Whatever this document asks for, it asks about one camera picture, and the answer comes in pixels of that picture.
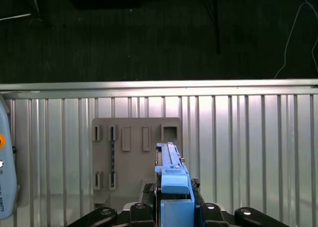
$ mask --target bolt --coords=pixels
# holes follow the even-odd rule
[[[111,211],[109,209],[104,209],[100,212],[102,215],[107,216],[111,213]]]
[[[249,216],[251,214],[251,212],[249,210],[246,210],[246,209],[243,209],[241,210],[241,212],[244,214],[244,215],[247,215]]]
[[[145,207],[145,205],[142,204],[142,203],[138,203],[138,204],[136,205],[136,208],[137,208],[137,209],[143,209],[144,207]]]
[[[212,204],[206,204],[206,207],[207,207],[209,210],[213,210],[213,209],[214,209],[214,205],[212,205]]]

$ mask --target gray panel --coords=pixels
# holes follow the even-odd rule
[[[179,118],[97,118],[93,120],[93,126],[101,130],[102,137],[99,141],[95,139],[92,146],[93,173],[97,178],[94,181],[94,201],[96,204],[107,204],[117,211],[122,210],[126,203],[138,201],[143,181],[154,182],[156,144],[164,137],[162,127],[177,127],[174,138],[167,141],[173,142],[178,147],[182,146]],[[109,184],[112,165],[110,136],[112,127],[116,173],[114,187]]]
[[[314,113],[314,120],[313,120],[313,130],[312,133],[314,133],[313,139],[314,139],[314,157],[312,157],[312,161],[314,162],[315,169],[313,170],[313,178],[315,182],[313,182],[313,196],[315,196],[316,200],[313,200],[313,225],[318,224],[318,95],[313,96],[313,113]]]
[[[30,145],[30,107],[29,100],[17,100],[15,102],[15,145],[19,148],[16,156],[17,179],[21,186],[19,192],[19,206],[17,209],[17,225],[33,226],[33,186],[32,175],[32,146]]]
[[[184,157],[206,201],[230,212],[265,208],[292,227],[317,225],[318,90],[310,88],[316,83],[141,82],[127,89],[113,83],[83,92],[81,84],[67,93],[59,85],[4,94],[21,204],[0,226],[60,227],[92,210],[95,117],[180,117]]]
[[[200,176],[202,183],[200,192],[206,202],[216,202],[215,143],[212,120],[214,107],[211,96],[199,97],[199,152]]]
[[[238,98],[238,153],[240,206],[249,206],[248,105],[247,97]]]
[[[299,95],[298,106],[298,172],[300,223],[311,224],[312,213],[312,139],[311,101],[309,95]]]
[[[260,95],[248,98],[249,156],[247,158],[249,158],[250,205],[266,212],[262,105]]]
[[[189,170],[192,178],[200,178],[200,150],[199,150],[199,100],[189,97]]]
[[[222,203],[226,210],[232,210],[231,103],[229,97],[218,96],[215,97],[215,104],[217,202]]]
[[[265,97],[265,166],[266,166],[266,213],[280,218],[279,171],[280,147],[278,141],[278,102],[276,95]]]

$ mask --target slot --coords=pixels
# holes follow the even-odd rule
[[[97,139],[98,139],[98,128],[95,127],[95,140],[97,140]]]
[[[94,186],[95,190],[100,190],[100,172],[98,171],[95,174],[95,186]]]
[[[161,125],[161,141],[164,143],[174,143],[178,140],[178,125],[162,124]]]
[[[100,132],[100,126],[96,125],[93,128],[93,141],[100,141],[101,140],[101,132]]]

